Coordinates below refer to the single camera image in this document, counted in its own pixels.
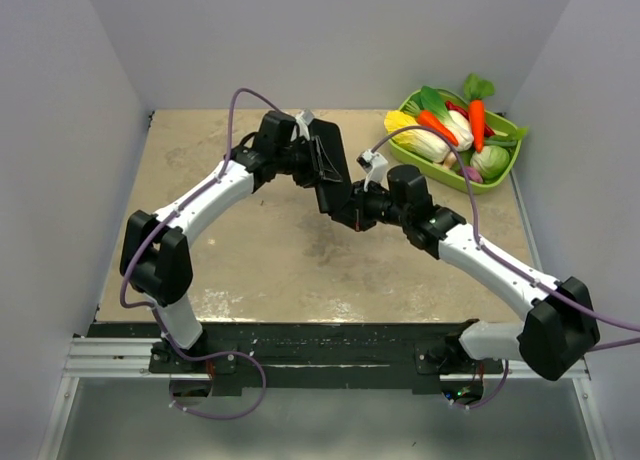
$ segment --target white connector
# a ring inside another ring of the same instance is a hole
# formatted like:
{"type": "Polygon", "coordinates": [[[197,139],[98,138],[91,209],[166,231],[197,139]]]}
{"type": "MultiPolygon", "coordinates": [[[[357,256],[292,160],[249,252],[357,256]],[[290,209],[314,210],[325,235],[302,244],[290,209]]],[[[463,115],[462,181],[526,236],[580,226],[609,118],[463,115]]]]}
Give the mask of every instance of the white connector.
{"type": "Polygon", "coordinates": [[[367,173],[364,179],[364,191],[369,188],[370,182],[382,183],[384,174],[387,172],[389,162],[381,153],[365,150],[358,157],[358,164],[367,173]]]}

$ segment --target purple vegetable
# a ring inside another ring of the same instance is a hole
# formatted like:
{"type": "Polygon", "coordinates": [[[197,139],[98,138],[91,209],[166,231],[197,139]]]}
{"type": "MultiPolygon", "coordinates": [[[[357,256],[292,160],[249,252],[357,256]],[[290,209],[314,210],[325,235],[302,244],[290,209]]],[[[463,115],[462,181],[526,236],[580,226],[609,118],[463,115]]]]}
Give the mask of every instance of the purple vegetable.
{"type": "MultiPolygon", "coordinates": [[[[464,167],[464,171],[467,172],[467,176],[469,180],[476,183],[483,183],[482,176],[478,173],[478,171],[473,167],[464,167]]],[[[462,176],[462,170],[458,172],[458,175],[462,176]]]]}

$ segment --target cabbage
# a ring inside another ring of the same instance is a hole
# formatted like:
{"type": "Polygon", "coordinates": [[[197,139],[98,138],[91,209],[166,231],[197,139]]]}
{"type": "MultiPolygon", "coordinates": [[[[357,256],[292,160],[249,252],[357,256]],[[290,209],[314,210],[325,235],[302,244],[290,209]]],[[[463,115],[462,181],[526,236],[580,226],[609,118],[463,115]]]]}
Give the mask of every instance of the cabbage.
{"type": "Polygon", "coordinates": [[[485,180],[498,177],[509,166],[509,152],[497,145],[487,145],[482,152],[474,152],[471,156],[471,166],[475,168],[485,180]]]}
{"type": "MultiPolygon", "coordinates": [[[[418,125],[413,117],[399,110],[388,112],[384,126],[388,133],[408,125],[418,125]]],[[[393,137],[393,141],[405,150],[420,155],[427,160],[440,163],[449,153],[449,147],[435,133],[425,130],[408,130],[393,137]]]]}

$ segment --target white clip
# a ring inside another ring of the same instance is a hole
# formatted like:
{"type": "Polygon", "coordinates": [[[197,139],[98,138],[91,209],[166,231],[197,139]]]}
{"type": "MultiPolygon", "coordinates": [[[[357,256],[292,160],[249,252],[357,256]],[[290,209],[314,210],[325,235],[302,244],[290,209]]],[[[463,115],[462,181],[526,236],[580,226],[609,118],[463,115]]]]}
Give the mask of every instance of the white clip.
{"type": "Polygon", "coordinates": [[[311,135],[309,134],[309,124],[313,122],[313,113],[311,110],[302,110],[296,116],[296,123],[300,128],[300,135],[302,135],[307,140],[311,140],[311,135]]]}
{"type": "Polygon", "coordinates": [[[378,152],[372,152],[371,150],[365,150],[358,157],[358,163],[367,176],[364,179],[364,191],[366,192],[370,182],[381,183],[384,178],[384,174],[387,171],[389,162],[382,154],[378,152]]]}

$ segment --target gray floor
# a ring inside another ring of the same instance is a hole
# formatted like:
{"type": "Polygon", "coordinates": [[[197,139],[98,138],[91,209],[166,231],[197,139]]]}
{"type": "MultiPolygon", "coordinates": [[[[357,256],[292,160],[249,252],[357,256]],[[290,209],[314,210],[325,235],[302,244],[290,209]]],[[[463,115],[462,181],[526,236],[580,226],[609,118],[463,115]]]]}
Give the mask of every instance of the gray floor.
{"type": "MultiPolygon", "coordinates": [[[[59,460],[594,458],[570,380],[514,379],[470,413],[404,391],[269,390],[232,422],[169,409],[167,386],[81,380],[59,460]]],[[[213,402],[241,407],[255,394],[213,402]]]]}

